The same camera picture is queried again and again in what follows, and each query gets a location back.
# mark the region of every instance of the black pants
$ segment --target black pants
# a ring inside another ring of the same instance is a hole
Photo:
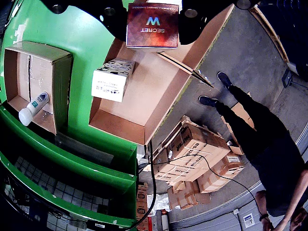
[[[255,102],[240,88],[230,86],[229,91],[247,111],[254,122],[256,131],[223,103],[217,102],[216,109],[230,124],[247,159],[251,161],[256,155],[264,151],[274,139],[283,137],[287,129],[266,106]]]

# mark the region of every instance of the bottle cap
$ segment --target bottle cap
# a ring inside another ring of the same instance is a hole
[[[20,122],[25,126],[28,126],[30,122],[33,120],[33,116],[30,110],[27,108],[21,109],[18,116],[19,116]]]

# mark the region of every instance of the black device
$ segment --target black device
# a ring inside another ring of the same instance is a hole
[[[286,71],[284,72],[284,75],[282,77],[282,84],[284,88],[287,88],[291,86],[292,84],[295,84],[295,85],[308,89],[308,87],[293,81],[293,74],[289,69],[286,69]]]
[[[76,6],[100,21],[116,38],[126,40],[128,12],[122,0],[75,1],[41,0],[56,14],[63,13],[68,6]],[[206,24],[227,6],[234,3],[240,9],[249,9],[259,0],[182,0],[179,14],[179,38],[182,45],[190,44],[200,36]]]

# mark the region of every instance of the hand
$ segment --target hand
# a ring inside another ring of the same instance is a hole
[[[273,227],[273,224],[267,219],[263,219],[262,224],[263,224],[263,231],[274,231],[275,230]]]

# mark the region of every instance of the wristwatch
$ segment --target wristwatch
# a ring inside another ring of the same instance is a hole
[[[266,214],[264,214],[264,215],[260,216],[259,221],[263,220],[264,218],[268,218],[268,217],[269,217],[269,214],[268,214],[268,213],[266,213]]]

